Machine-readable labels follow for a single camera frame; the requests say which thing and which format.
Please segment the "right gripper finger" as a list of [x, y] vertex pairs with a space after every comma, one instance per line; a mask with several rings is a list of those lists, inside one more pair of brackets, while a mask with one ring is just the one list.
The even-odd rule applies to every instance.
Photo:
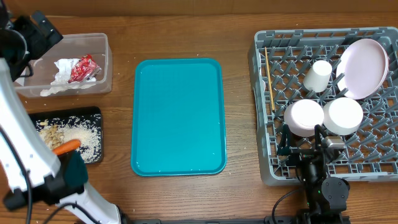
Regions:
[[284, 124], [282, 127], [282, 137], [278, 145], [278, 149], [290, 148], [291, 146], [295, 147], [295, 139], [293, 138], [293, 134], [289, 126]]
[[321, 125], [316, 124], [314, 127], [315, 130], [315, 147], [319, 148], [322, 144], [322, 138], [328, 137], [326, 131], [322, 128]]

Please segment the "pink bowl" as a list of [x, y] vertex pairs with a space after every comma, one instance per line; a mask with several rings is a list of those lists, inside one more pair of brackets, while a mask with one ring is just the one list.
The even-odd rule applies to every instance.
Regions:
[[315, 126], [322, 125], [323, 108], [315, 101], [304, 99], [289, 105], [284, 112], [284, 122], [290, 131], [301, 137], [315, 134]]

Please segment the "white bowl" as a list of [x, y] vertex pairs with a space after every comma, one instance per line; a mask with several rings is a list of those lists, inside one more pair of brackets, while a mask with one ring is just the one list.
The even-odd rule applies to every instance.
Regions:
[[323, 107], [323, 125], [327, 130], [338, 135], [356, 132], [363, 120], [361, 105], [351, 98], [337, 98]]

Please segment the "wooden chopstick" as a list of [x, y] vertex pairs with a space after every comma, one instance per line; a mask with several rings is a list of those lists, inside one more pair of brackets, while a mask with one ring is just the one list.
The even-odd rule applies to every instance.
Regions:
[[274, 97], [273, 97], [272, 80], [271, 80], [271, 73], [270, 73], [270, 67], [269, 67], [269, 58], [268, 58], [268, 53], [267, 53], [267, 47], [264, 47], [264, 56], [265, 56], [265, 61], [266, 61], [266, 73], [267, 73], [267, 79], [268, 79], [268, 90], [269, 90], [270, 101], [271, 101], [271, 110], [272, 110], [272, 112], [275, 112], [275, 103], [274, 103]]

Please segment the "white napkin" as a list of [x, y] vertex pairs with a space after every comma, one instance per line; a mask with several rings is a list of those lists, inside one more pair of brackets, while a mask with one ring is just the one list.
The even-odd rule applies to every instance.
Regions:
[[60, 91], [66, 91], [69, 89], [87, 89], [94, 86], [94, 84], [67, 86], [68, 81], [71, 78], [72, 68], [78, 63], [78, 61], [78, 58], [62, 58], [56, 61], [54, 64], [58, 68], [58, 73], [55, 75], [55, 80], [50, 83], [52, 86], [55, 85], [55, 87], [51, 87], [48, 90], [42, 90], [40, 92], [40, 96], [46, 97], [55, 95]]

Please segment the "white paper cup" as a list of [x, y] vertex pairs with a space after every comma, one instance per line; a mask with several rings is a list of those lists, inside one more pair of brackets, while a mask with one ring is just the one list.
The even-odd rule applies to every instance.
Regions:
[[331, 64], [325, 60], [318, 60], [305, 75], [303, 85], [308, 91], [320, 93], [327, 88], [331, 73]]

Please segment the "red snack wrapper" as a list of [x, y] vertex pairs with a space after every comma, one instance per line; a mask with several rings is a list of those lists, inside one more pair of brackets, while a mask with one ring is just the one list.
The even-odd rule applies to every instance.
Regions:
[[101, 67], [94, 61], [90, 54], [83, 56], [72, 67], [69, 83], [83, 82], [95, 77], [101, 71]]

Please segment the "pink round plate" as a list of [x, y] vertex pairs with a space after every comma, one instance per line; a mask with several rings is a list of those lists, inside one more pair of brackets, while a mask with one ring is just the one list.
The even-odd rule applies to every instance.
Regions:
[[357, 40], [340, 57], [336, 68], [337, 87], [347, 98], [366, 98], [384, 82], [389, 71], [388, 62], [386, 51], [377, 41]]

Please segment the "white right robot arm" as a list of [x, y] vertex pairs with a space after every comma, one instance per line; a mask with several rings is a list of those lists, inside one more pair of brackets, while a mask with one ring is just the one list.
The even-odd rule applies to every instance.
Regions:
[[332, 177], [327, 164], [336, 160], [344, 150], [344, 142], [338, 136], [329, 136], [318, 124], [314, 127], [315, 144], [310, 149], [294, 149], [292, 132], [287, 124], [283, 125], [282, 138], [277, 148], [278, 156], [286, 156], [286, 164], [295, 169], [301, 188], [282, 196], [274, 204], [271, 218], [277, 223], [275, 215], [278, 204], [288, 196], [300, 192], [307, 199], [307, 208], [301, 209], [296, 216], [290, 217], [290, 223], [349, 223], [349, 217], [342, 212], [347, 209], [350, 185], [347, 180]]

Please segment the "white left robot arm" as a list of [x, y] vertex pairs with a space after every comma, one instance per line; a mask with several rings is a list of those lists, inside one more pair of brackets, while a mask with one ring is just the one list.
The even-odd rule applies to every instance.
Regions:
[[62, 38], [40, 11], [11, 21], [1, 5], [1, 164], [10, 188], [4, 205], [27, 207], [27, 223], [37, 201], [67, 209], [85, 223], [128, 223], [120, 208], [89, 183], [80, 155], [58, 156], [47, 147], [15, 91], [14, 81], [31, 68], [30, 61]]

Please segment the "grey dishwasher rack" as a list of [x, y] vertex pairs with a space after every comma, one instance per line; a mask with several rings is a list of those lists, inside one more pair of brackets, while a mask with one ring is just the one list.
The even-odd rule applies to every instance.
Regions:
[[[362, 27], [353, 29], [262, 30], [255, 34], [248, 53], [251, 87], [257, 113], [257, 148], [262, 181], [271, 186], [296, 185], [294, 168], [277, 155], [284, 111], [298, 100], [319, 105], [344, 96], [333, 71], [327, 89], [306, 91], [303, 78], [317, 60], [333, 68], [350, 44], [372, 39], [385, 49], [389, 71], [379, 89], [362, 99], [363, 121], [359, 129], [343, 137], [345, 149], [328, 165], [328, 172], [348, 181], [390, 182], [397, 180], [397, 29]], [[264, 47], [267, 47], [275, 112], [271, 110]]]

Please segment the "clear plastic bin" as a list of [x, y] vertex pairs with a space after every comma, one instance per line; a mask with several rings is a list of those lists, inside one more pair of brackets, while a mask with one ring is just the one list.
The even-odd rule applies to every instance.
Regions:
[[112, 89], [113, 56], [108, 44], [108, 37], [104, 33], [93, 34], [70, 34], [64, 35], [63, 39], [52, 47], [38, 60], [32, 60], [30, 65], [34, 75], [26, 78], [18, 78], [14, 82], [16, 91], [27, 98], [38, 98], [42, 90], [48, 90], [55, 85], [50, 83], [55, 80], [58, 68], [55, 62], [62, 58], [78, 58], [90, 54], [94, 61], [101, 67], [101, 71], [93, 78], [83, 82], [69, 83], [72, 85], [94, 86], [87, 89], [69, 89], [60, 91], [55, 95], [86, 95], [108, 93]]

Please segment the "pile of peanuts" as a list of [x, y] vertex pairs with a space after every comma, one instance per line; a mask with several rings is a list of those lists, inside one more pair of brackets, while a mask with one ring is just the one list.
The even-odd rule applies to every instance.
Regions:
[[63, 128], [57, 124], [50, 124], [48, 120], [39, 122], [39, 136], [51, 150], [61, 146], [65, 140]]

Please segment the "pile of white rice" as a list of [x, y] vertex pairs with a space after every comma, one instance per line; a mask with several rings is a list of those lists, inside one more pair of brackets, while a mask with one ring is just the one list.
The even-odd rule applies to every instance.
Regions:
[[48, 120], [63, 128], [65, 142], [79, 139], [81, 146], [76, 149], [87, 164], [100, 162], [103, 157], [102, 124], [99, 113], [89, 115], [66, 116], [63, 118], [34, 118], [33, 124], [38, 132], [39, 122]]

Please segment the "orange carrot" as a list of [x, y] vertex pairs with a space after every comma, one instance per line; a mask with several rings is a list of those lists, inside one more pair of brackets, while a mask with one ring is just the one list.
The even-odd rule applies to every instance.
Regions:
[[60, 145], [59, 147], [56, 147], [55, 149], [52, 150], [52, 152], [59, 156], [74, 151], [75, 149], [78, 149], [80, 146], [81, 146], [81, 141], [79, 139], [72, 139]]

